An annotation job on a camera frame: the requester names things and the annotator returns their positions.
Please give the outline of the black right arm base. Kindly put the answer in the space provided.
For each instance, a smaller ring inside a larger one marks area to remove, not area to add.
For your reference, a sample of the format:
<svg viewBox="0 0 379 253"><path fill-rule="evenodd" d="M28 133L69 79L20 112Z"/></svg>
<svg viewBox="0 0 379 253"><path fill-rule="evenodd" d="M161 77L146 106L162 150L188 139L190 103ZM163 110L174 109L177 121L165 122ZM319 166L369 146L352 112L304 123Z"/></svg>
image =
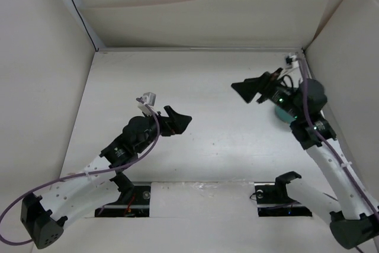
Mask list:
<svg viewBox="0 0 379 253"><path fill-rule="evenodd" d="M255 182L249 199L256 202L259 217L312 217L312 212L287 194L287 184L301 175L290 171L274 182Z"/></svg>

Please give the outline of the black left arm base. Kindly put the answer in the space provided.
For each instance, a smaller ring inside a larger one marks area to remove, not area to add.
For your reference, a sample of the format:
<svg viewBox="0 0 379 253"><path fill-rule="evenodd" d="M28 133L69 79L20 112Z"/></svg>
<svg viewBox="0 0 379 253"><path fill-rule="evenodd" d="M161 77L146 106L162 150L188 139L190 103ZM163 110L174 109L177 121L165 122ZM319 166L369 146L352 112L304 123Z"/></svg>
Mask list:
<svg viewBox="0 0 379 253"><path fill-rule="evenodd" d="M123 173L111 180L116 186L119 197L94 212L94 217L149 217L151 182L133 184Z"/></svg>

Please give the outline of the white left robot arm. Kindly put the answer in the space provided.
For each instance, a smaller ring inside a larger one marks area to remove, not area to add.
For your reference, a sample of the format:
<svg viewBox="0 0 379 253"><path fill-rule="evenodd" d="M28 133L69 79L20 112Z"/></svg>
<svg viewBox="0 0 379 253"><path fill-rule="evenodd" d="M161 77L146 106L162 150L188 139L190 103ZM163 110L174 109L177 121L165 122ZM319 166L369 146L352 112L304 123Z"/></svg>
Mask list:
<svg viewBox="0 0 379 253"><path fill-rule="evenodd" d="M106 204L128 202L134 190L124 170L150 151L159 136L183 134L191 116L165 106L167 115L154 114L141 105L142 116L129 120L117 136L80 173L80 177L56 183L50 191L37 196L27 194L21 202L21 223L38 249L56 242L77 219Z"/></svg>

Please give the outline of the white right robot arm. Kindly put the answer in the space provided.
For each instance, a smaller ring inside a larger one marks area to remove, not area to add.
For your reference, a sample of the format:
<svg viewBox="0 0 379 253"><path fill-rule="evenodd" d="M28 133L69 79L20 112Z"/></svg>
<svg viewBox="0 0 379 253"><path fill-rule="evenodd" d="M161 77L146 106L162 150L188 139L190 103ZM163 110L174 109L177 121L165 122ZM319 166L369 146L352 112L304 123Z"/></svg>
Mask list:
<svg viewBox="0 0 379 253"><path fill-rule="evenodd" d="M281 71L265 72L257 78L232 83L231 87L246 103L258 95L259 104L269 100L293 118L293 136L319 167L336 198L307 184L294 171L276 177L275 198L299 202L329 226L340 246L357 248L378 236L378 201L343 157L336 133L322 115L327 103L324 86L304 77L297 88L289 87L280 76Z"/></svg>

